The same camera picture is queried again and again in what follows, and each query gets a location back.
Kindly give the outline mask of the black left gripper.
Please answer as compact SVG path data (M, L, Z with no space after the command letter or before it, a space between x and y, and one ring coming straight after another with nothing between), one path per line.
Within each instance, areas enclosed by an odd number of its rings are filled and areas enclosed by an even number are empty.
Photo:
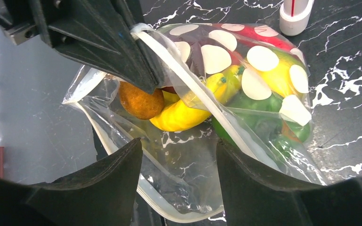
M39 35L50 47L56 47L66 36L50 26L70 12L70 0L0 0L0 28L16 44Z

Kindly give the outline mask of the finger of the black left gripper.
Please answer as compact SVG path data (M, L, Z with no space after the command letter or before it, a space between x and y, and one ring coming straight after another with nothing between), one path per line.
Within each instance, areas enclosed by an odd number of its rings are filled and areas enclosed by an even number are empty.
M164 75L151 50L132 37L134 22L124 0L47 1L47 28L58 53L151 94Z

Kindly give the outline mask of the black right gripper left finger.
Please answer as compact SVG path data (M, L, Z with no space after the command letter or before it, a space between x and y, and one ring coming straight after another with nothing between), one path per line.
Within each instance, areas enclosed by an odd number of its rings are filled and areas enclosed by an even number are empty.
M142 162L136 138L52 183L0 178L0 226L128 226Z

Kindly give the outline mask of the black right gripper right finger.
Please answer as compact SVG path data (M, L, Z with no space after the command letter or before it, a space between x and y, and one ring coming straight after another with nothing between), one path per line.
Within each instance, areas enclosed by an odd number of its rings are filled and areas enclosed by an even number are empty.
M305 182L223 140L216 158L230 226L362 226L362 177L329 186Z

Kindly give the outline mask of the clear polka dot zip bag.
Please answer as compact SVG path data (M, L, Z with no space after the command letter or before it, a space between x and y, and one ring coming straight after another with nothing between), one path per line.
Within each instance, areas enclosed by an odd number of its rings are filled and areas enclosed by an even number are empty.
M191 223L223 211L223 140L288 176L325 185L307 151L313 122L302 51L264 24L133 27L164 82L147 94L82 66L63 103L81 110L108 154L142 142L137 191L160 215Z

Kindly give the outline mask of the yellow fake banana bunch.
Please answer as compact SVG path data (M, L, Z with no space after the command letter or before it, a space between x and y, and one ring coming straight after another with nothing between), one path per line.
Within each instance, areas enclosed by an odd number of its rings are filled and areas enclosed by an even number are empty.
M244 92L241 87L241 80L244 77L245 68L241 65L231 65L221 73L213 74L206 78L204 83L213 91L216 99L222 104L226 104L240 91L253 100L264 100L271 94L278 94L284 99L289 95L295 95L299 99L302 93L293 85L288 76L288 66L278 66L270 72L260 72L268 92L264 89L249 88ZM163 92L166 101L165 107L160 114L150 119L150 122L163 131L176 132L184 131L204 122L211 113L203 110L203 104L193 92L188 92L182 97Z

